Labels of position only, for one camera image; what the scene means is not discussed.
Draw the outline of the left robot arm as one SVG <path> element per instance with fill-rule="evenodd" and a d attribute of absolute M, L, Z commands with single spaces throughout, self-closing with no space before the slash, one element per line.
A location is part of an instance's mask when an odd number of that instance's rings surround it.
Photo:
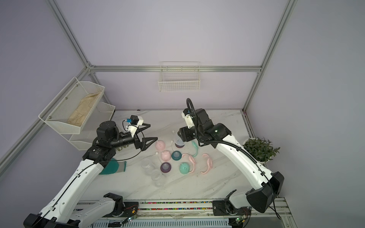
<path fill-rule="evenodd" d="M 119 147 L 133 144 L 140 152 L 158 140 L 138 134 L 150 128 L 140 116 L 132 115 L 126 132 L 120 132 L 114 121 L 105 121 L 97 129 L 97 137 L 82 157 L 78 168 L 59 193 L 39 213 L 29 214 L 24 220 L 26 228 L 87 228 L 95 221 L 110 215 L 123 216 L 126 210 L 123 197 L 105 194 L 99 201 L 82 211 L 75 212 L 80 198 L 93 180 L 111 163 Z"/>

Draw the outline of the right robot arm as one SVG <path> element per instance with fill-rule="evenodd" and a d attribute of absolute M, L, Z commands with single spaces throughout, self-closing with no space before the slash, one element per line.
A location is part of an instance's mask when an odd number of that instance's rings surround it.
<path fill-rule="evenodd" d="M 259 163 L 224 124 L 214 124 L 204 109 L 191 111 L 186 108 L 182 117 L 186 126 L 179 129 L 178 135 L 184 142 L 196 139 L 200 146 L 211 145 L 229 158 L 250 183 L 251 189 L 247 192 L 229 196 L 233 207 L 251 206 L 257 212 L 264 213 L 274 205 L 284 183 L 280 172 L 274 173 Z"/>

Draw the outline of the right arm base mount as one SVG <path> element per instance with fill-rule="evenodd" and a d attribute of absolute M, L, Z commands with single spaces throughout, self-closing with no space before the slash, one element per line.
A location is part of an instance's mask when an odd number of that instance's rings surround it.
<path fill-rule="evenodd" d="M 212 201 L 214 216 L 250 216 L 252 214 L 250 207 L 236 208 L 230 202 L 230 196 L 232 196 L 235 192 L 236 190 L 231 191 L 223 200 Z"/>

